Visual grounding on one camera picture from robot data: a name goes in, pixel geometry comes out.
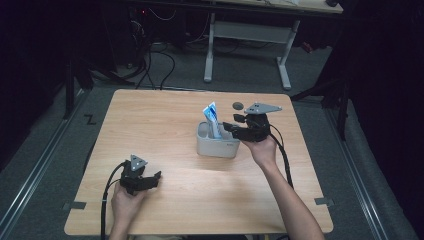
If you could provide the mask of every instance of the white container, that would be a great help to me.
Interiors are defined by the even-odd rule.
[[[224,130],[219,123],[222,139],[213,138],[207,122],[199,123],[197,127],[197,154],[212,157],[234,158],[240,145],[240,140],[233,138],[230,132]]]

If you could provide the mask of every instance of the metal track on floor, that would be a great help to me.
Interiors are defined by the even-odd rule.
[[[58,143],[62,139],[64,133],[66,132],[66,129],[71,123],[75,115],[75,112],[77,112],[78,108],[82,105],[82,103],[87,98],[88,93],[89,93],[88,91],[83,91],[83,90],[80,90],[77,93],[74,110],[72,111],[68,119],[62,120],[59,127],[57,128],[57,130],[51,137],[46,148],[44,149],[43,153],[41,154],[40,158],[38,159],[37,163],[35,164],[27,180],[22,185],[14,201],[10,205],[6,214],[3,216],[0,222],[0,229],[1,229],[0,239],[1,240],[7,239],[9,237],[9,234],[12,232],[13,227],[18,221],[21,213],[25,209],[27,203],[31,199],[32,194],[37,189],[38,184],[40,183],[45,172],[47,171],[47,168],[52,162],[52,155]]]
[[[368,224],[371,228],[374,239],[386,240],[389,239],[384,229],[383,224],[381,223],[380,217],[378,215],[377,209],[375,208],[374,202],[372,201],[364,182],[362,181],[361,175],[359,174],[358,169],[356,168],[353,157],[350,153],[347,143],[341,140],[340,135],[337,131],[337,118],[334,115],[333,110],[324,109],[324,113],[327,117],[327,120],[332,126],[334,135],[336,136],[339,146],[343,152],[345,164],[348,170],[349,177],[352,181],[353,188],[358,196],[359,203],[364,212],[365,218],[368,221]]]

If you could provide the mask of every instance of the blue and white packet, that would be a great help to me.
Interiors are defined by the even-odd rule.
[[[203,114],[206,117],[206,120],[209,125],[210,133],[212,133],[213,138],[222,139],[221,131],[219,129],[218,116],[216,114],[215,102],[209,104],[209,106],[203,109]]]

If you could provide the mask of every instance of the human arm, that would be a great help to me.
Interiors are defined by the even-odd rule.
[[[147,194],[147,190],[133,196],[121,184],[115,184],[112,198],[112,210],[114,223],[109,235],[109,240],[127,239],[128,230],[132,221],[140,210],[141,203]]]
[[[276,143],[268,136],[261,142],[243,143],[250,149],[256,164],[262,169],[277,201],[287,233],[293,240],[324,239],[316,219],[287,183],[276,162]]]

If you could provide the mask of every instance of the light wood surface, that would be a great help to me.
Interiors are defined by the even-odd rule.
[[[65,232],[99,235],[101,199],[113,169],[130,154],[148,161],[144,176],[162,171],[156,189],[149,190],[130,230],[131,234],[259,234],[286,232],[277,204],[249,149],[240,144],[233,159],[200,156],[196,128],[211,102],[219,121],[234,122],[232,108],[254,102],[282,106],[269,113],[280,130],[289,158],[296,192],[317,218],[322,230],[333,223],[323,197],[290,98],[283,94],[118,90],[115,92],[93,149],[75,201],[84,210],[72,209]],[[283,158],[277,161],[284,173]],[[120,177],[118,170],[115,179]],[[109,190],[107,225],[113,223]]]
[[[264,0],[215,0],[216,2],[266,6],[270,8],[286,8],[292,10],[312,11],[322,13],[337,13],[343,12],[340,4],[335,7],[330,7],[325,3],[325,0],[299,0],[299,4],[293,4],[289,0],[269,0],[271,6],[267,5]]]

